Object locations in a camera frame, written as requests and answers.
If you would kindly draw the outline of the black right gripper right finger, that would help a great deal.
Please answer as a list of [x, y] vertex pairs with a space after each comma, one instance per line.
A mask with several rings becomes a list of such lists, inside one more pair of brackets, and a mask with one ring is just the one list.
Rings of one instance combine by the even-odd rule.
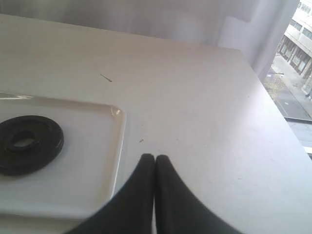
[[239, 233], [190, 191], [166, 155], [156, 157], [155, 209], [158, 234]]

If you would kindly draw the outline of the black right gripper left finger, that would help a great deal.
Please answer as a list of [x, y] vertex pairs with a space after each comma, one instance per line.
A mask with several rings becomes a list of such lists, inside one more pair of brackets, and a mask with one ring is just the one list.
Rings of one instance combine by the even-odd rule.
[[68, 234], [150, 234], [155, 158], [143, 154], [122, 188], [98, 212]]

